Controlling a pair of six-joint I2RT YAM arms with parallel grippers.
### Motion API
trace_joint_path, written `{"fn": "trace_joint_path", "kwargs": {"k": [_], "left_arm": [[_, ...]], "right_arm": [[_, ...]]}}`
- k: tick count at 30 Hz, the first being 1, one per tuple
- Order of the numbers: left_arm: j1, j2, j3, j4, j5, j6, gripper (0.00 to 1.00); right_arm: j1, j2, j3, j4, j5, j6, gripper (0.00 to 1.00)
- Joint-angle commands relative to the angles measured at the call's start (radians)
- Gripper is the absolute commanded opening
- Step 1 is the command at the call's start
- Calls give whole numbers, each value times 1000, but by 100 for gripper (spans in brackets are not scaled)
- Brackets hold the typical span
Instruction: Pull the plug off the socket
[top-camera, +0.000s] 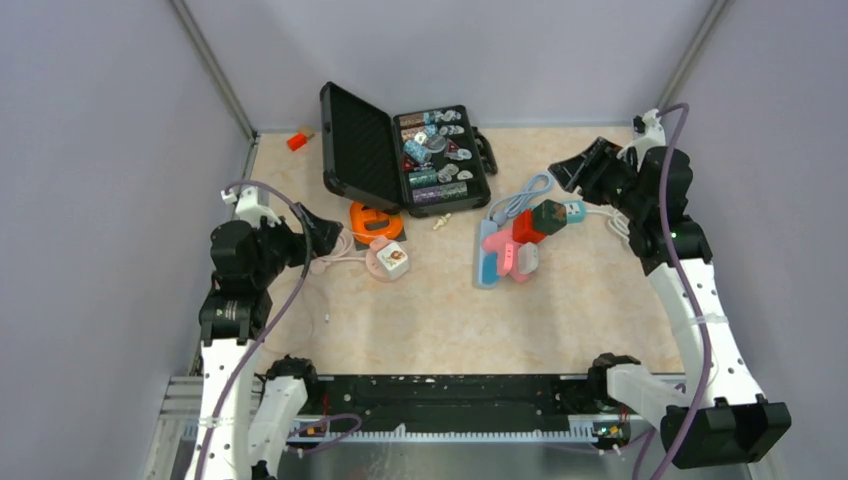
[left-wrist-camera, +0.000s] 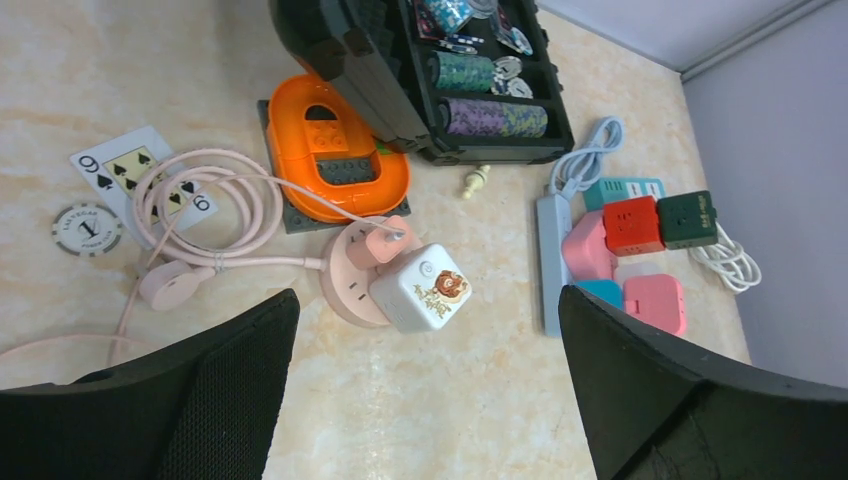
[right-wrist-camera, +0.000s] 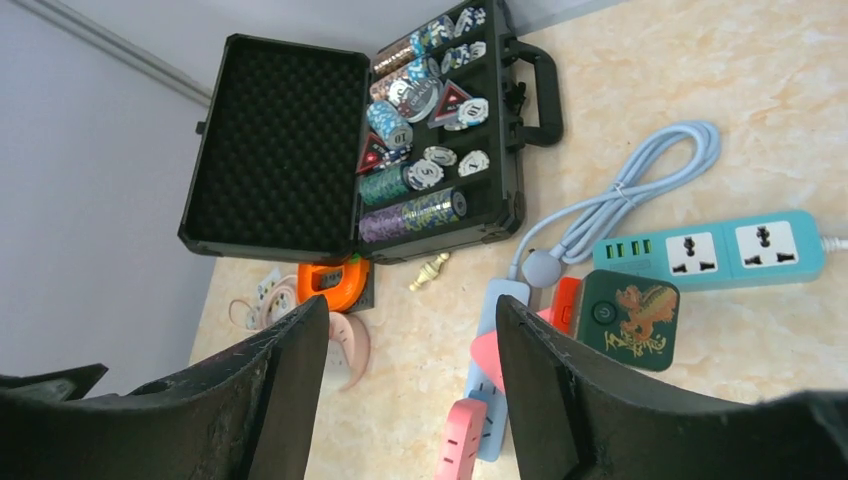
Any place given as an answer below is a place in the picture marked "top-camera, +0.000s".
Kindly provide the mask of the round pink power socket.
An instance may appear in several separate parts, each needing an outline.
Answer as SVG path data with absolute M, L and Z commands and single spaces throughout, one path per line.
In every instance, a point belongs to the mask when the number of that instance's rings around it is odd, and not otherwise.
M 390 266 L 379 255 L 371 251 L 365 256 L 365 266 L 374 279 L 383 283 L 399 280 L 410 270 L 408 259 L 401 261 L 396 266 Z

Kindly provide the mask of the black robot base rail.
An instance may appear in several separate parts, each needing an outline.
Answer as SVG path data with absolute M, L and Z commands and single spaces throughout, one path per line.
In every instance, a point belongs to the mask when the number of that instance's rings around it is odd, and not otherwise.
M 309 386 L 303 420 L 355 414 L 358 434 L 404 428 L 409 436 L 517 437 L 557 441 L 624 437 L 638 421 L 629 407 L 595 396 L 583 375 L 337 375 Z

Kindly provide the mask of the white cartoon plug adapter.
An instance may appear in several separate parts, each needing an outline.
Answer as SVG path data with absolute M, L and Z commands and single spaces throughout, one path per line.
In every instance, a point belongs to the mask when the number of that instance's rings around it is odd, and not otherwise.
M 389 240 L 383 236 L 375 238 L 370 243 L 369 251 L 379 255 L 390 266 L 396 266 L 406 259 L 410 262 L 408 254 L 398 242 Z

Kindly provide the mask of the white charger plug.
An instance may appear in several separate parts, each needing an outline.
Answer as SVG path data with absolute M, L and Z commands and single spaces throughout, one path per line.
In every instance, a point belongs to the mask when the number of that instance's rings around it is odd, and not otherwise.
M 539 267 L 539 247 L 528 242 L 522 244 L 517 252 L 517 269 L 521 275 L 530 275 Z

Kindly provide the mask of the blue charger plug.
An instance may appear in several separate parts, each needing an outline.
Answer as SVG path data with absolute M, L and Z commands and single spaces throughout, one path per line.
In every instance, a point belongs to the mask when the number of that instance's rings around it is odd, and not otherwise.
M 497 273 L 497 254 L 488 253 L 481 261 L 479 269 L 479 284 L 484 289 L 493 288 L 500 276 Z

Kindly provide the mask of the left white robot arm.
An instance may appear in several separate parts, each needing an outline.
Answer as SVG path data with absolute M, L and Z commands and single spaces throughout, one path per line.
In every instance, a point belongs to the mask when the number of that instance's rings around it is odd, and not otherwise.
M 210 234 L 213 270 L 198 320 L 202 394 L 188 479 L 275 479 L 298 413 L 319 404 L 314 364 L 289 355 L 264 376 L 251 410 L 258 352 L 300 296 L 336 229 L 259 181 L 227 185 L 235 219 Z

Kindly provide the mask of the light blue power strip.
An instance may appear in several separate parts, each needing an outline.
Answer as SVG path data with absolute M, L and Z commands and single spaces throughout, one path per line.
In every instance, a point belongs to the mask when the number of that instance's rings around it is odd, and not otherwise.
M 490 236 L 498 232 L 498 225 L 489 219 L 483 219 L 477 230 L 475 236 L 475 252 L 474 252 L 474 262 L 473 262 L 473 284 L 475 288 L 484 289 L 479 284 L 479 269 L 481 265 L 482 259 L 489 253 L 483 248 L 483 242 Z

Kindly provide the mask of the pink triangular power socket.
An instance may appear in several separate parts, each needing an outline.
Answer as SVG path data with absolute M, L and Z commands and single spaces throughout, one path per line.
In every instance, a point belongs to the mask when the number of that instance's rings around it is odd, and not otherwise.
M 496 279 L 509 277 L 517 283 L 525 283 L 540 264 L 538 245 L 520 243 L 513 239 L 510 231 L 502 230 L 487 236 L 482 241 L 482 249 L 486 258 L 494 257 Z

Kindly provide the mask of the pink charger plug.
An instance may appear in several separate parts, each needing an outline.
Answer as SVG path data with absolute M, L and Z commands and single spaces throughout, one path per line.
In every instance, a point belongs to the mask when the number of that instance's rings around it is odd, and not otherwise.
M 499 276 L 510 275 L 514 270 L 517 262 L 517 250 L 519 248 L 520 245 L 513 241 L 507 241 L 499 247 L 497 251 L 497 273 Z

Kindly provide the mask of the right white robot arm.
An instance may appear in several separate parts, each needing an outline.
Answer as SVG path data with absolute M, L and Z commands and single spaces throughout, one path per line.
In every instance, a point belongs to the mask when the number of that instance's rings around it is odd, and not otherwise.
M 589 368 L 586 397 L 600 412 L 623 405 L 647 421 L 665 452 L 661 469 L 755 463 L 792 418 L 767 398 L 737 346 L 706 234 L 686 211 L 691 161 L 662 116 L 636 116 L 624 146 L 598 138 L 549 167 L 563 190 L 627 219 L 629 248 L 663 305 L 686 376 L 677 389 L 632 356 L 604 353 Z

